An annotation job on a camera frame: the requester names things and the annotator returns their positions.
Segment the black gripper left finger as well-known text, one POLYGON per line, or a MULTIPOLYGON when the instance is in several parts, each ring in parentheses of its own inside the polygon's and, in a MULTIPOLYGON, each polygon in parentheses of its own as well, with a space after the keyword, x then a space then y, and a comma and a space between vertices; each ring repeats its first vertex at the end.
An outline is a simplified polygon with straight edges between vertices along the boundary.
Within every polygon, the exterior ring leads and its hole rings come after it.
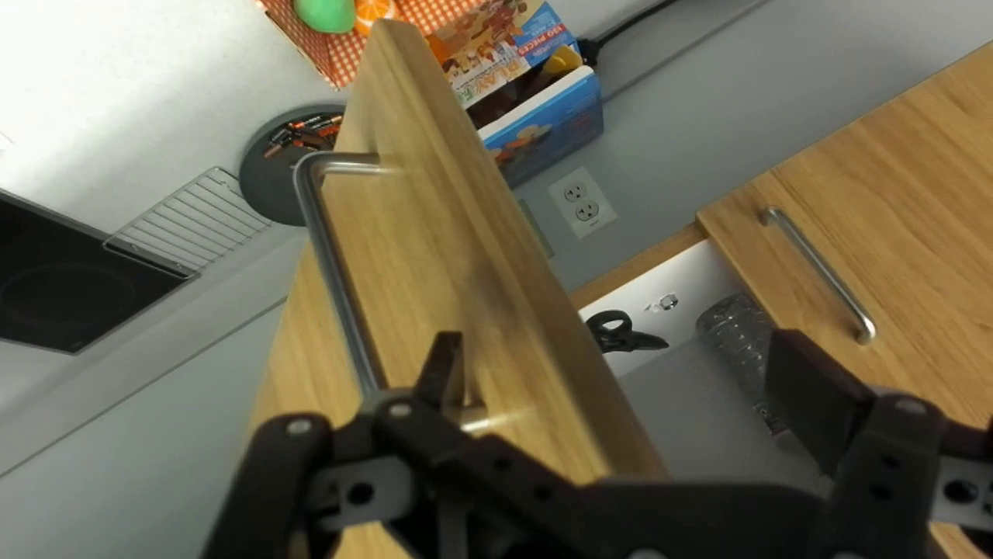
POLYGON ((385 375, 379 355, 367 358, 367 387, 364 387, 364 414, 375 416, 385 411, 389 416, 407 419, 416 405, 429 405, 443 414, 450 405, 450 391, 455 375, 462 371, 462 335, 438 331, 416 378, 410 384, 395 387, 385 375))

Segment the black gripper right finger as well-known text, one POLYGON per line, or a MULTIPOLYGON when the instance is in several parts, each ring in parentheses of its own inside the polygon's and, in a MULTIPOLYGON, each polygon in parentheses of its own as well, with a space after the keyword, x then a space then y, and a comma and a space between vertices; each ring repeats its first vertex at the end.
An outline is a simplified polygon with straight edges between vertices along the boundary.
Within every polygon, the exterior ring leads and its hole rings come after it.
POLYGON ((875 391, 798 328, 774 328, 765 362, 765 397, 787 432, 834 474, 875 391))

